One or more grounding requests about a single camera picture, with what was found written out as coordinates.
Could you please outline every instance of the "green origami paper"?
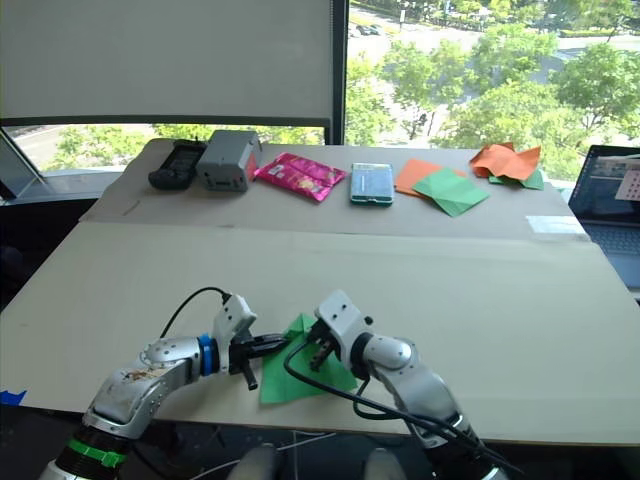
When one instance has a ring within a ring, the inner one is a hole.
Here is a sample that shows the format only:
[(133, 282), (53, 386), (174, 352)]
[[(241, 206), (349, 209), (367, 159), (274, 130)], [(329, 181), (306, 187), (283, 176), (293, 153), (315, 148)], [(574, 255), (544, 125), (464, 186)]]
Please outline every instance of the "green origami paper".
[[(298, 398), (325, 393), (293, 378), (284, 369), (285, 358), (287, 358), (289, 352), (304, 342), (306, 334), (309, 333), (314, 323), (315, 319), (313, 317), (301, 313), (284, 332), (284, 336), (289, 340), (289, 345), (279, 352), (264, 357), (260, 403), (285, 403)], [(318, 372), (311, 371), (309, 363), (318, 348), (318, 345), (309, 345), (293, 357), (291, 367), (314, 380), (328, 383), (341, 390), (353, 390), (356, 388), (355, 377), (342, 366), (333, 354), (322, 364)]]
[(523, 187), (531, 188), (533, 190), (544, 190), (544, 180), (542, 179), (542, 172), (538, 168), (536, 168), (531, 176), (526, 180), (514, 180), (513, 178), (509, 177), (494, 177), (493, 175), (490, 175), (489, 182), (503, 183), (507, 185), (519, 183)]
[(416, 183), (413, 189), (431, 197), (452, 217), (466, 212), (489, 196), (468, 178), (456, 175), (450, 168), (443, 168), (427, 175)]

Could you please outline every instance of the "laptop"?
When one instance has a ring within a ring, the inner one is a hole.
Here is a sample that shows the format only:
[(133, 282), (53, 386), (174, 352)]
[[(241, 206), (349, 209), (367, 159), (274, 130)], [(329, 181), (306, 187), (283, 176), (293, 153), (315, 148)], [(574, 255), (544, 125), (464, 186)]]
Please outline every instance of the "laptop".
[(640, 148), (593, 145), (569, 207), (629, 288), (640, 288)]

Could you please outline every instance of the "pink snack bag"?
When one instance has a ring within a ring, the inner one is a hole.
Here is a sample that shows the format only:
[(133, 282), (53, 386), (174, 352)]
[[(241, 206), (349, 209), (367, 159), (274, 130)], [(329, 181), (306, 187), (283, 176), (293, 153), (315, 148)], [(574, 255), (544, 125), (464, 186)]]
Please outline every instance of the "pink snack bag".
[(321, 202), (347, 172), (292, 153), (281, 153), (273, 162), (256, 170), (255, 175)]

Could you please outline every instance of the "gray device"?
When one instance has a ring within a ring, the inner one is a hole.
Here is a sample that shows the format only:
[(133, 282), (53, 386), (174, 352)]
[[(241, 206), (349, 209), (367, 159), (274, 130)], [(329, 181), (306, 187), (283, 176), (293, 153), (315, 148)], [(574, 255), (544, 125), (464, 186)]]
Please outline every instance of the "gray device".
[(593, 145), (569, 200), (629, 288), (640, 288), (640, 148)]
[(262, 159), (262, 145), (253, 130), (216, 130), (196, 165), (208, 190), (245, 192)]

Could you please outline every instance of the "orange paper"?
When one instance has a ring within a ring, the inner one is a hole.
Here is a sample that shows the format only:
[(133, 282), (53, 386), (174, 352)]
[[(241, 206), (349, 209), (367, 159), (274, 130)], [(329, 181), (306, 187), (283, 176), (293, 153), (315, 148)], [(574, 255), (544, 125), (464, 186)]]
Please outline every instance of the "orange paper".
[(540, 147), (515, 152), (510, 143), (488, 145), (480, 150), (469, 163), (477, 177), (506, 176), (526, 180), (538, 166)]
[[(444, 167), (436, 165), (435, 163), (425, 162), (424, 160), (418, 160), (417, 158), (410, 158), (396, 177), (394, 182), (396, 192), (406, 193), (407, 195), (413, 195), (414, 197), (422, 197), (422, 195), (413, 190), (413, 186), (427, 175), (437, 172), (442, 168)], [(461, 172), (460, 170), (454, 170), (454, 172), (456, 175), (466, 177), (464, 172)]]

